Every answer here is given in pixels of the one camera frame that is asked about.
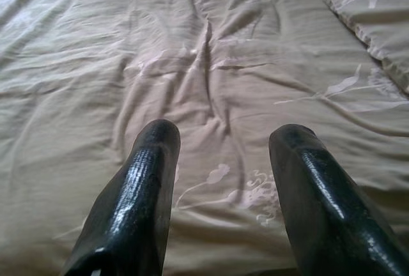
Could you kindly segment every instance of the beige fabric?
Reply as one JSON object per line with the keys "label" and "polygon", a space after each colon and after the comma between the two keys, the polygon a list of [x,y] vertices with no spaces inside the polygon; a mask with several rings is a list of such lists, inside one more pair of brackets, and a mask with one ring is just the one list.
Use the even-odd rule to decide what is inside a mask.
{"label": "beige fabric", "polygon": [[0,3],[1,275],[58,274],[157,118],[181,132],[164,275],[295,266],[267,148],[286,123],[409,242],[409,101],[322,0]]}
{"label": "beige fabric", "polygon": [[409,93],[409,0],[325,0]]}

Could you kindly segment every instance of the pillow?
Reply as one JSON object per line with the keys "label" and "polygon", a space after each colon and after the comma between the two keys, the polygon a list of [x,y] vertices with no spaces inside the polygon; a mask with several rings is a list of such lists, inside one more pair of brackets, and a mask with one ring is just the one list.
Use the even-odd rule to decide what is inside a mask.
{"label": "pillow", "polygon": [[409,0],[324,0],[409,93]]}

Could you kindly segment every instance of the bed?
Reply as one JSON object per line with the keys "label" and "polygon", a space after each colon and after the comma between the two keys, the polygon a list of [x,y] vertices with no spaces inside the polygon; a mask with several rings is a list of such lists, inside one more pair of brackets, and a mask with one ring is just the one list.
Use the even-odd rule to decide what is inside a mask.
{"label": "bed", "polygon": [[0,273],[57,275],[149,121],[164,275],[296,275],[268,156],[314,130],[409,245],[409,0],[0,0]]}

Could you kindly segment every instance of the beige duvet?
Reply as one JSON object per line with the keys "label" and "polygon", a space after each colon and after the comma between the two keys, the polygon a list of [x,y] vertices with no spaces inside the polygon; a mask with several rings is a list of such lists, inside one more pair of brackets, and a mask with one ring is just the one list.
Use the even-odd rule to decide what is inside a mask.
{"label": "beige duvet", "polygon": [[267,148],[286,123],[313,129],[409,245],[409,100],[323,0],[0,6],[1,275],[58,274],[157,118],[181,132],[164,275],[295,267]]}

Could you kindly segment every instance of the bedsheet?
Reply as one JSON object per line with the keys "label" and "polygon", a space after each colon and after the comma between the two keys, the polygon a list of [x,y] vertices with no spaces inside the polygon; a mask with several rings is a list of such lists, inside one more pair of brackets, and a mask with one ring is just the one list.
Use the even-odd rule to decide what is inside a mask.
{"label": "bedsheet", "polygon": [[409,100],[323,0],[0,6],[1,275],[58,274],[157,118],[181,132],[164,275],[293,273],[268,158],[286,123],[314,130],[409,245]]}

